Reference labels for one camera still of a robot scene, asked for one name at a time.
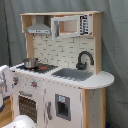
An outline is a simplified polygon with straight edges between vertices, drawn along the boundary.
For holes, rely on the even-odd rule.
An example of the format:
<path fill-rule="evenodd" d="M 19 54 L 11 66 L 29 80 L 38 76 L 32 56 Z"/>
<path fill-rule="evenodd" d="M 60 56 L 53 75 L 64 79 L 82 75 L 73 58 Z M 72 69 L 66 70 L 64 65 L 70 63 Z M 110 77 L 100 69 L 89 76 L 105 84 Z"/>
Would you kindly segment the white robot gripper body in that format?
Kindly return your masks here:
<path fill-rule="evenodd" d="M 7 65 L 0 67 L 0 101 L 13 93 L 13 78 Z"/>

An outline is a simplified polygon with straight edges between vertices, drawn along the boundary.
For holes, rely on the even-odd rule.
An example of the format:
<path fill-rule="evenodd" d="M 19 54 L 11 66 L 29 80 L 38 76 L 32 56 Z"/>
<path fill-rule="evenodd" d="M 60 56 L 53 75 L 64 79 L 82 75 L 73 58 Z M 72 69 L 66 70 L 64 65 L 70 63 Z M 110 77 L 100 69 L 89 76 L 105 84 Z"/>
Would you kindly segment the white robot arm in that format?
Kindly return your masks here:
<path fill-rule="evenodd" d="M 0 66 L 0 112 L 4 110 L 3 99 L 13 93 L 11 71 L 7 65 Z M 2 128 L 37 128 L 27 115 L 17 116 L 11 123 Z"/>

